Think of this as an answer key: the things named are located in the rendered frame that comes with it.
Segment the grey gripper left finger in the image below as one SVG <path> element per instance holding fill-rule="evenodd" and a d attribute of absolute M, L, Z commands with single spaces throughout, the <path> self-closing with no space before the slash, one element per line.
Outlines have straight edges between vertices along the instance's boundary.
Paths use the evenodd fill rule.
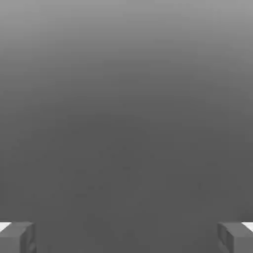
<path fill-rule="evenodd" d="M 0 222 L 0 253 L 37 253 L 33 222 Z"/>

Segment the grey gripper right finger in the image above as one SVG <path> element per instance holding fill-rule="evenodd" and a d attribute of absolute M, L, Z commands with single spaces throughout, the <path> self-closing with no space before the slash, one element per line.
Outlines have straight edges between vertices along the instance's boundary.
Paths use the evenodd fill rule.
<path fill-rule="evenodd" d="M 253 253 L 253 222 L 219 222 L 220 253 Z"/>

